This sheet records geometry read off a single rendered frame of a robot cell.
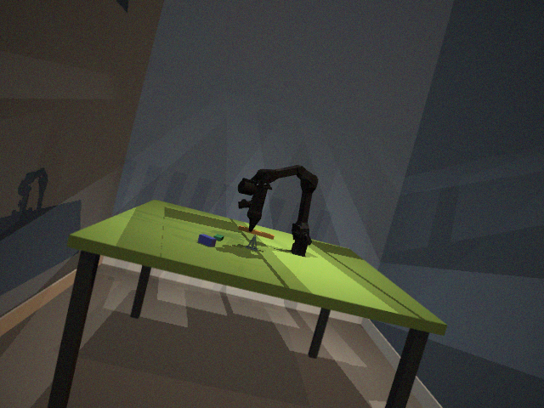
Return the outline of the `brown bar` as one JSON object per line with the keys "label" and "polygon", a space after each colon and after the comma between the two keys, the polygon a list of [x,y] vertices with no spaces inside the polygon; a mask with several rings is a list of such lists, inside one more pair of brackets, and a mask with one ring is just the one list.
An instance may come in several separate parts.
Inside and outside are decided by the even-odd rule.
{"label": "brown bar", "polygon": [[254,235],[259,235],[259,236],[262,236],[262,237],[265,237],[265,238],[269,238],[271,240],[273,240],[274,237],[275,237],[274,235],[271,235],[271,234],[268,234],[268,233],[265,233],[265,232],[262,232],[262,231],[259,231],[259,230],[255,230],[255,229],[253,229],[252,232],[250,232],[249,228],[241,226],[241,225],[239,225],[238,230],[242,230],[242,231],[245,231],[247,233],[251,233],[251,234],[254,234]]}

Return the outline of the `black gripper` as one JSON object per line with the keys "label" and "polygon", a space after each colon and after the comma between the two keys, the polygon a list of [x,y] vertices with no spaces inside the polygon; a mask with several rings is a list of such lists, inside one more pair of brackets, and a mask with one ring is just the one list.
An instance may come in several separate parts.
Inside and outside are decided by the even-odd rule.
{"label": "black gripper", "polygon": [[264,201],[265,199],[259,198],[256,196],[252,196],[252,209],[249,209],[247,212],[247,216],[249,218],[249,231],[252,232],[254,227],[257,225],[258,221],[262,217],[262,211],[264,207]]}

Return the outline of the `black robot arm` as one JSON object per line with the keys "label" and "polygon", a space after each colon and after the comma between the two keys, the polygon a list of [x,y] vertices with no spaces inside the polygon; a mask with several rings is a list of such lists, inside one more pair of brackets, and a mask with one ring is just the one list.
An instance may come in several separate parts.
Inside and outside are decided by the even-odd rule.
{"label": "black robot arm", "polygon": [[[312,243],[309,237],[308,219],[312,194],[318,184],[318,178],[316,175],[313,175],[303,166],[299,165],[279,169],[259,169],[257,174],[251,179],[242,179],[242,181],[238,184],[238,192],[265,199],[268,189],[272,190],[269,183],[272,183],[279,178],[292,175],[297,175],[297,177],[300,179],[302,197],[297,222],[292,224],[292,235],[295,242],[292,244],[291,251],[292,254],[306,257],[305,253],[307,247]],[[252,200],[246,201],[246,199],[242,199],[241,201],[238,201],[239,209],[246,207],[252,209],[252,203]]]}

